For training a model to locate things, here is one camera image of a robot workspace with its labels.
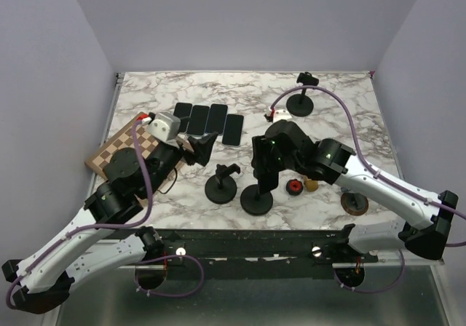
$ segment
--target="marble tabletop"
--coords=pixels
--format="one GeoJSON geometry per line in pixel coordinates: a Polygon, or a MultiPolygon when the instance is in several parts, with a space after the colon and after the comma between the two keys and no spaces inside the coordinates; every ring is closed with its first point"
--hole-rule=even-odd
{"type": "MultiPolygon", "coordinates": [[[[368,161],[397,175],[387,130],[368,74],[313,74],[320,79],[321,87],[335,92],[348,105],[368,161]]],[[[223,103],[228,105],[229,113],[245,117],[241,145],[223,146],[218,138],[207,167],[183,167],[171,191],[154,196],[154,209],[146,225],[203,229],[339,229],[348,223],[372,224],[394,219],[395,214],[373,201],[365,215],[347,214],[340,205],[340,189],[324,183],[320,183],[314,193],[304,191],[300,196],[289,196],[285,191],[286,181],[299,176],[291,171],[280,173],[279,187],[272,191],[274,205],[269,213],[254,217],[242,210],[241,191],[256,182],[250,166],[251,138],[264,134],[269,126],[264,112],[280,93],[296,86],[296,77],[297,73],[262,72],[126,73],[109,137],[138,112],[173,112],[177,102],[208,106],[223,103]],[[213,204],[205,196],[205,182],[214,174],[217,164],[234,162],[241,167],[241,173],[232,176],[237,181],[237,195],[228,204],[213,204]]],[[[293,117],[293,121],[313,140],[333,138],[354,148],[347,118],[338,103],[320,92],[307,94],[315,104],[314,111],[305,118],[293,117]]],[[[285,99],[277,108],[285,108],[285,99]]],[[[100,183],[102,180],[97,179],[95,188],[100,183]]]]}

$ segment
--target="yellow object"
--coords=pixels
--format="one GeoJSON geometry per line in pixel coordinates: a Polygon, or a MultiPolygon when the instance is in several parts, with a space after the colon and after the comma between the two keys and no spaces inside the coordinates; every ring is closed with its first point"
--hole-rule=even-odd
{"type": "Polygon", "coordinates": [[[304,176],[304,187],[306,190],[313,192],[319,189],[319,183],[316,180],[312,180],[304,176]]]}

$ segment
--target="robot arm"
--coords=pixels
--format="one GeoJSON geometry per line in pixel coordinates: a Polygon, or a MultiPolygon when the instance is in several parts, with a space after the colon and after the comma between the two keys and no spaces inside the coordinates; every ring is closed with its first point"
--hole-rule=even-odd
{"type": "Polygon", "coordinates": [[[440,259],[449,235],[452,214],[435,206],[455,208],[457,196],[450,191],[436,194],[417,188],[385,171],[369,172],[348,146],[332,139],[312,142],[294,122],[280,120],[253,138],[254,175],[258,191],[265,194],[278,186],[278,172],[294,170],[313,180],[350,188],[380,203],[400,216],[390,223],[347,226],[346,244],[357,253],[406,248],[426,259],[440,259]],[[388,178],[429,202],[422,202],[382,181],[388,178]]]}
{"type": "MultiPolygon", "coordinates": [[[[159,141],[144,160],[153,192],[182,159],[189,165],[208,163],[216,133],[199,140],[190,137],[188,146],[177,138],[179,118],[159,113],[147,116],[142,123],[159,141]]],[[[108,181],[60,233],[29,258],[10,260],[2,266],[6,280],[20,286],[12,295],[16,309],[42,314],[60,305],[72,290],[96,274],[146,256],[163,255],[162,240],[152,227],[142,227],[111,247],[85,254],[115,230],[134,226],[126,222],[143,210],[135,195],[147,198],[135,149],[118,150],[103,171],[108,181]]]]}

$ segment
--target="wall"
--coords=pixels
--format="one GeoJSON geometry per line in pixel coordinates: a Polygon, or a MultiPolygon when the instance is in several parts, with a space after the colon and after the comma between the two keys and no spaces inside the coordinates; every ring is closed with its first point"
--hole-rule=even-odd
{"type": "MultiPolygon", "coordinates": [[[[82,205],[114,71],[76,0],[0,0],[0,29],[3,263],[39,249],[82,205]]],[[[0,303],[0,325],[41,319],[0,303]]]]}
{"type": "Polygon", "coordinates": [[[374,69],[415,0],[78,0],[118,71],[374,69]]]}
{"type": "MultiPolygon", "coordinates": [[[[417,0],[375,75],[375,89],[408,181],[459,195],[466,212],[466,0],[417,0]]],[[[454,220],[450,242],[466,240],[454,220]]],[[[466,248],[447,249],[447,272],[466,301],[466,248]]],[[[462,308],[466,321],[466,309],[462,308]]]]}

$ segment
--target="chess board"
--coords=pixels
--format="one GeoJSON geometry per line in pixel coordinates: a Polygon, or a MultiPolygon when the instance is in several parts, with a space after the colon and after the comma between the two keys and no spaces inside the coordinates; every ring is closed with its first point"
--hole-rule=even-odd
{"type": "MultiPolygon", "coordinates": [[[[134,148],[133,136],[131,135],[131,129],[136,121],[136,119],[142,115],[139,113],[128,122],[120,131],[115,133],[111,138],[109,138],[91,157],[85,160],[85,164],[103,179],[107,179],[105,173],[103,173],[103,168],[110,162],[111,156],[115,151],[127,147],[134,148]]],[[[146,132],[146,129],[142,126],[136,130],[138,136],[138,142],[141,146],[141,151],[143,157],[146,158],[157,146],[158,142],[151,134],[146,132]]],[[[184,165],[183,162],[179,162],[176,166],[177,170],[184,165]]]]}

